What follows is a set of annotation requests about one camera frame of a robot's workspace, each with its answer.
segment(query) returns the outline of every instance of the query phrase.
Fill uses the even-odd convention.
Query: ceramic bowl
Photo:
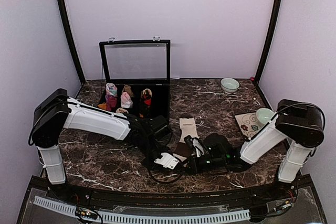
[[[257,121],[261,126],[270,121],[272,116],[274,116],[274,112],[267,108],[261,108],[256,112]]]
[[[221,86],[225,93],[231,94],[239,88],[239,82],[232,78],[224,78],[221,80]]]

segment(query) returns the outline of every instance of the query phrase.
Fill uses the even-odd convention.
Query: marble table surface
[[[201,139],[211,133],[226,136],[233,147],[244,142],[234,119],[235,114],[256,111],[264,107],[250,80],[238,80],[240,88],[232,95],[224,94],[217,79],[185,79],[171,81],[170,124],[173,138],[169,144],[174,150],[180,140],[179,118],[192,115]],[[97,106],[102,93],[100,80],[87,81],[77,99]],[[284,144],[265,154],[249,170],[225,173],[225,169],[184,175],[179,181],[162,185],[153,181],[141,165],[142,153],[107,136],[80,130],[63,130],[59,138],[68,181],[74,185],[141,193],[199,193],[237,189],[269,184],[285,156]],[[174,177],[174,173],[153,172],[158,179]]]

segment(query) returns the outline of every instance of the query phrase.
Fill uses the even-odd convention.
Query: clear plastic panel
[[[166,44],[106,45],[110,79],[166,79]]]

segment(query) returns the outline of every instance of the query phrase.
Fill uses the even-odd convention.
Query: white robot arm
[[[279,167],[278,181],[291,183],[308,156],[322,143],[324,123],[324,114],[316,105],[282,100],[274,117],[239,148],[233,149],[224,136],[208,136],[203,143],[209,154],[192,157],[190,168],[193,173],[221,166],[232,172],[243,172],[288,139],[291,144]]]
[[[282,161],[278,180],[291,183],[307,157],[323,141],[323,112],[313,104],[282,100],[274,117],[249,141],[233,149],[228,140],[207,137],[204,147],[208,154],[198,153],[189,157],[187,170],[198,173],[214,167],[225,166],[233,172],[249,169],[266,152],[285,139],[291,140],[290,148]],[[56,90],[34,112],[34,126],[29,144],[35,144],[42,157],[51,184],[66,181],[58,145],[61,130],[80,129],[128,141],[144,154],[147,169],[154,164],[174,169],[179,160],[169,148],[157,140],[171,133],[166,120],[159,116],[141,119],[128,114],[117,114],[85,105],[67,96],[67,91]]]
[[[128,114],[104,111],[69,98],[66,90],[59,89],[36,108],[34,126],[29,136],[29,140],[33,141],[40,152],[48,179],[53,185],[66,181],[58,145],[58,137],[63,128],[127,140],[149,159],[149,165],[155,163],[174,169],[179,163],[168,147],[156,141],[170,133],[163,117],[141,119]]]

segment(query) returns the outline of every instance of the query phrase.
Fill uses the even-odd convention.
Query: lavender wall
[[[283,98],[320,106],[325,140],[305,164],[327,218],[336,220],[336,0],[282,0],[261,88],[274,108]]]
[[[87,79],[101,78],[98,43],[172,40],[172,77],[249,78],[256,72],[273,0],[66,0]]]
[[[0,223],[16,223],[41,165],[27,144],[34,108],[56,88],[80,88],[56,0],[0,0]]]

